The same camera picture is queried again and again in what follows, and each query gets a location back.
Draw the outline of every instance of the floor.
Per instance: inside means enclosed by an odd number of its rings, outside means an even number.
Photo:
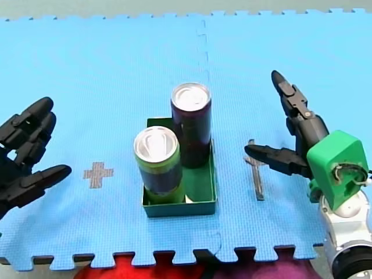
[[[292,9],[303,13],[306,9],[318,9],[328,11],[329,8],[344,8],[350,11],[352,8],[365,8],[372,12],[370,0],[0,0],[0,17],[15,20],[20,17],[39,18],[43,15],[54,15],[59,18],[68,15],[89,17],[91,15],[104,15],[113,17],[119,14],[136,16],[141,13],[161,15],[175,12],[179,15],[198,12],[208,14],[213,10],[225,10],[233,13],[235,10],[249,10],[257,13],[259,10],[272,10],[280,13],[282,10]],[[319,257],[312,261],[314,268],[324,279],[332,279],[322,248],[316,248]],[[17,273],[10,266],[0,266],[2,279],[72,279],[74,271],[51,272],[48,266],[35,266],[34,271],[29,273]]]

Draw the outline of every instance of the gray cross mark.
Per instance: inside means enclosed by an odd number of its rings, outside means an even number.
[[[113,177],[114,169],[105,169],[104,162],[94,162],[91,170],[84,170],[84,179],[90,179],[91,189],[102,188],[104,177]]]
[[[252,144],[255,144],[254,139],[250,139],[248,141],[248,145]],[[245,157],[244,160],[252,166],[253,183],[255,185],[256,198],[258,201],[264,201],[259,167],[265,165],[265,163],[262,163],[250,156]]]

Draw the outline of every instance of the green gripper housing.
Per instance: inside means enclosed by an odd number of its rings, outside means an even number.
[[[344,170],[339,182],[332,174],[334,167],[339,163],[352,163],[369,169],[362,142],[343,131],[334,131],[313,146],[307,153],[307,161],[314,177],[310,182],[310,197],[320,191],[332,210],[338,209],[361,187],[354,183],[360,179],[360,174]]]

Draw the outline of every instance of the can lid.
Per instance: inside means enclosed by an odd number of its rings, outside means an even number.
[[[145,162],[160,163],[177,150],[178,140],[170,129],[152,126],[140,132],[134,140],[135,154]]]
[[[207,105],[210,92],[202,84],[184,83],[173,90],[171,100],[177,108],[186,112],[194,112]]]

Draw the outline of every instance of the blue foam mat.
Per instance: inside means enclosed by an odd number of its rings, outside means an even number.
[[[80,254],[94,254],[93,267],[110,267],[113,254],[123,252],[134,252],[136,265],[154,264],[154,251],[175,251],[175,264],[193,263],[196,249],[224,262],[237,259],[235,248],[256,248],[256,260],[275,260],[277,246],[295,246],[297,259],[314,257],[324,231],[306,180],[261,167],[265,201],[256,201],[243,147],[250,138],[294,146],[270,81],[277,69],[330,130],[359,137],[372,161],[365,124],[372,15],[285,14],[0,23],[0,90],[9,104],[0,119],[51,96],[58,124],[37,169],[73,168],[39,201],[0,221],[0,257],[16,270],[31,270],[36,256],[53,256],[53,270],[72,269]],[[148,219],[133,139],[146,118],[170,115],[170,92],[185,81],[205,83],[213,93],[217,212]],[[83,180],[93,162],[114,169],[100,189]]]

